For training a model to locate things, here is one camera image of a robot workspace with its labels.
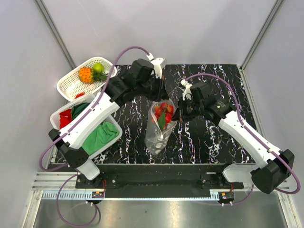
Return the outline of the red fake cherry bunch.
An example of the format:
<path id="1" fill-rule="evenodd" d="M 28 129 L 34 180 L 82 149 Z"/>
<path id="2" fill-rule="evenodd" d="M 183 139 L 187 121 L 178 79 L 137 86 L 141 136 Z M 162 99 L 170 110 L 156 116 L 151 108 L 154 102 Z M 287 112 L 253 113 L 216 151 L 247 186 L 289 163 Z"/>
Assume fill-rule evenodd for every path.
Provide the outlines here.
<path id="1" fill-rule="evenodd" d="M 163 102 L 154 107 L 154 115 L 160 130 L 164 130 L 172 122 L 171 118 L 173 114 L 174 107 L 169 103 Z"/>

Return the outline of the polka dot zip top bag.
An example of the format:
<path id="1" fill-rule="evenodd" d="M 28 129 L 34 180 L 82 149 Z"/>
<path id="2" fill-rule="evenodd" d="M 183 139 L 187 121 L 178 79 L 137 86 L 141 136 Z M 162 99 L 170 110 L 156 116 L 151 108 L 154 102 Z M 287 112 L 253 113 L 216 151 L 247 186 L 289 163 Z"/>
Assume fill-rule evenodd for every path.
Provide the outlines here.
<path id="1" fill-rule="evenodd" d="M 156 156 L 165 149 L 177 122 L 171 117 L 176 110 L 172 100 L 153 102 L 148 111 L 145 145 Z"/>

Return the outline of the green fake pear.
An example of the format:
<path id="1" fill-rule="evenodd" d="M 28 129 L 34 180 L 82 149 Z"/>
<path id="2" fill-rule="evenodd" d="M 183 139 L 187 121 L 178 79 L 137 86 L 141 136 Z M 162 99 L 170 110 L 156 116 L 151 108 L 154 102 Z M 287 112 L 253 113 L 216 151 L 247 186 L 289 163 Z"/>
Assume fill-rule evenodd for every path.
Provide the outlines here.
<path id="1" fill-rule="evenodd" d="M 101 63 L 95 63 L 93 65 L 94 72 L 101 74 L 105 71 L 104 66 Z"/>

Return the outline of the orange fake pineapple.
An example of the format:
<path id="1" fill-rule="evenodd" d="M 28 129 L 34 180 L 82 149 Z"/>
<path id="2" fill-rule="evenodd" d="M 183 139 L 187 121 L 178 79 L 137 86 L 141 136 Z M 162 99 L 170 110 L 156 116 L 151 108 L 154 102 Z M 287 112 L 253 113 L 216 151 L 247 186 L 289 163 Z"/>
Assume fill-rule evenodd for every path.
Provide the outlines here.
<path id="1" fill-rule="evenodd" d="M 97 73 L 92 68 L 83 67 L 78 71 L 79 80 L 85 84 L 92 84 L 95 81 L 103 82 L 107 79 L 107 74 Z"/>

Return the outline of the red fake pepper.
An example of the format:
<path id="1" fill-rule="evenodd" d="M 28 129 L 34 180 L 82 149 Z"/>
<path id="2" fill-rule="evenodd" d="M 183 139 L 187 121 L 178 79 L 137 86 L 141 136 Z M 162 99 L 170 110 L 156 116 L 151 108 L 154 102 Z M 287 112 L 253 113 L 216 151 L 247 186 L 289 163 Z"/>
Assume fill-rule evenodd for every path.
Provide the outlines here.
<path id="1" fill-rule="evenodd" d="M 76 96 L 75 96 L 75 99 L 77 99 L 77 98 L 79 98 L 79 97 L 82 97 L 82 96 L 84 96 L 85 95 L 85 93 L 79 93 L 79 94 L 77 94 Z"/>

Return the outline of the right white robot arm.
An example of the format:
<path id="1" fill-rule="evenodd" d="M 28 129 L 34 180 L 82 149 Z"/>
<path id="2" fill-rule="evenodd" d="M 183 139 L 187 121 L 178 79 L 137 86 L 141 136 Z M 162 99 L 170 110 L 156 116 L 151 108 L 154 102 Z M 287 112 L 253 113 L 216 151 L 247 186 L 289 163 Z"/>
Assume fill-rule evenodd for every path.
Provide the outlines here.
<path id="1" fill-rule="evenodd" d="M 216 184 L 227 188 L 233 182 L 254 184 L 269 194 L 288 177 L 298 178 L 293 171 L 295 156 L 290 150 L 282 151 L 253 129 L 228 101 L 215 98 L 194 99 L 181 97 L 173 120 L 188 122 L 197 116 L 213 122 L 232 136 L 254 159 L 253 165 L 230 164 L 218 174 Z"/>

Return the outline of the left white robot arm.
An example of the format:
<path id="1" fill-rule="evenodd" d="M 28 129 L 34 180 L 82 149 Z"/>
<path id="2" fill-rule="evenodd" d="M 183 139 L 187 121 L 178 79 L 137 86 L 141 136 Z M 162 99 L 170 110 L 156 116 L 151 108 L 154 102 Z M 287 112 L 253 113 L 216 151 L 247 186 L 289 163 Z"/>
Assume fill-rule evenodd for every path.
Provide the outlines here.
<path id="1" fill-rule="evenodd" d="M 82 173 L 90 187 L 98 188 L 103 177 L 82 148 L 83 142 L 107 117 L 135 97 L 144 96 L 152 101 L 168 99 L 162 73 L 165 66 L 164 58 L 134 61 L 122 75 L 110 78 L 97 97 L 72 123 L 48 133 L 68 165 Z"/>

